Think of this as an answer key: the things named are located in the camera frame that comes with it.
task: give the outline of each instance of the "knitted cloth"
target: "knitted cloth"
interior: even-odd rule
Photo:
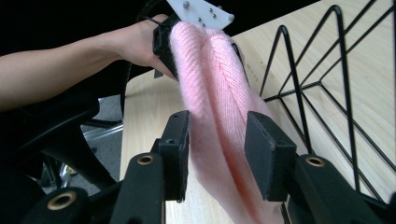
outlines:
[[[244,153],[248,111],[271,116],[246,81],[222,30],[177,23],[170,34],[183,103],[191,112],[191,163],[201,185],[234,223],[284,223],[262,199]]]

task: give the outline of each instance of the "wooden table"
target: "wooden table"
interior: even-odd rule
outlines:
[[[245,69],[251,88],[257,93],[260,92],[276,31],[280,25],[285,25],[289,30],[296,60],[330,6],[341,7],[344,25],[347,27],[367,3],[368,1],[363,0],[322,0],[233,36],[245,56]],[[348,48],[352,46],[361,34],[390,8],[391,4],[390,0],[376,1],[361,21],[348,33],[346,46]],[[394,40],[392,41],[392,20],[393,14],[390,14],[348,54],[348,68],[354,119],[394,164],[396,162],[395,47]],[[297,67],[301,79],[309,73],[336,38],[335,16],[331,16]],[[284,41],[281,40],[262,95],[263,99],[277,94],[290,72],[284,46]],[[316,70],[311,77],[312,80],[318,79],[318,76],[327,71],[339,56],[339,50],[336,49]],[[337,65],[323,79],[323,83],[343,104],[344,91],[340,65]],[[291,82],[286,89],[292,90]],[[304,92],[339,137],[340,143],[349,151],[350,144],[344,114],[335,108],[332,101],[320,89],[313,88]],[[295,99],[295,95],[284,98],[291,113],[296,115],[298,110]],[[298,152],[306,153],[306,148],[281,103],[274,100],[268,105],[275,115],[276,123],[298,145]],[[150,151],[154,140],[161,137],[169,116],[180,110],[184,110],[184,107],[178,84],[174,80],[167,77],[154,79],[153,71],[151,71],[130,81],[125,101],[120,179],[123,179],[125,175],[129,160],[134,155]],[[353,186],[353,174],[349,162],[329,134],[324,131],[312,110],[306,109],[305,112],[313,149],[319,156],[333,162]],[[388,202],[390,194],[396,191],[395,172],[378,157],[359,132],[355,131],[355,134],[359,166],[373,183],[378,194],[385,202]],[[370,194],[364,184],[361,184],[361,190]],[[186,201],[166,203],[166,222],[232,223],[219,204],[196,181],[191,167]]]

